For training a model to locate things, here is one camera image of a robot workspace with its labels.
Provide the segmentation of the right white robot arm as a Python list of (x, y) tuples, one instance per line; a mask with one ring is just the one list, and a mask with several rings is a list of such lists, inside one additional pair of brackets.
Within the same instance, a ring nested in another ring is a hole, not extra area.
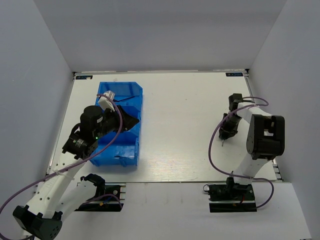
[(241, 120), (249, 124), (246, 138), (247, 154), (232, 172), (233, 182), (225, 188), (226, 195), (236, 200), (252, 184), (253, 178), (269, 161), (281, 156), (285, 150), (285, 119), (260, 109), (252, 100), (240, 93), (228, 97), (229, 114), (219, 127), (219, 138), (224, 141), (238, 133)]

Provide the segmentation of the brown hex key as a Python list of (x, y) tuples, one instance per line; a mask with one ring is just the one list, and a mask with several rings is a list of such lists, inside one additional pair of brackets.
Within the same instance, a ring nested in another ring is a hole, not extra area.
[(136, 96), (130, 96), (130, 97), (126, 97), (126, 98), (123, 98), (123, 99), (119, 99), (119, 100), (116, 100), (116, 99), (114, 99), (113, 101), (114, 102), (117, 102), (117, 103), (119, 103), (119, 102), (125, 102), (125, 101), (128, 101), (128, 100), (130, 100), (130, 99), (133, 99), (133, 98), (135, 98)]

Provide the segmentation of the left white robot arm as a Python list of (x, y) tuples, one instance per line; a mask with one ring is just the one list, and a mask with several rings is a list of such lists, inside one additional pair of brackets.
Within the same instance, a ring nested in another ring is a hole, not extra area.
[(114, 132), (117, 136), (135, 127), (140, 120), (129, 115), (117, 105), (115, 108), (87, 106), (80, 122), (62, 147), (69, 154), (60, 159), (52, 174), (25, 206), (17, 206), (13, 217), (20, 227), (40, 240), (53, 240), (62, 228), (63, 220), (87, 200), (99, 200), (105, 196), (106, 181), (90, 173), (80, 179), (79, 185), (68, 194), (65, 191), (77, 172), (98, 148), (98, 140)]

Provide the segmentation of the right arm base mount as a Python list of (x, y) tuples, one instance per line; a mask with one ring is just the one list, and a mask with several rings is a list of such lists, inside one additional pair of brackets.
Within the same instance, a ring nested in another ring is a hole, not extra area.
[(250, 213), (257, 211), (251, 184), (239, 185), (228, 178), (224, 184), (208, 183), (203, 186), (208, 194), (210, 213)]

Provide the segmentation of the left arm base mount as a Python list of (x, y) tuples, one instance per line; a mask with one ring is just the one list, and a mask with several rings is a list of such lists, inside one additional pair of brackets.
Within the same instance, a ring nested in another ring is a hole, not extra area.
[(120, 212), (126, 198), (125, 183), (106, 183), (93, 198), (83, 203), (76, 212)]

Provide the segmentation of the green orange stubby screwdriver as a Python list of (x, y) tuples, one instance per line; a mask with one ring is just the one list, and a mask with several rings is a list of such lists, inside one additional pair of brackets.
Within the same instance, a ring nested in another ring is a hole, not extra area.
[(127, 159), (126, 156), (120, 156), (120, 155), (115, 155), (114, 158), (115, 159)]

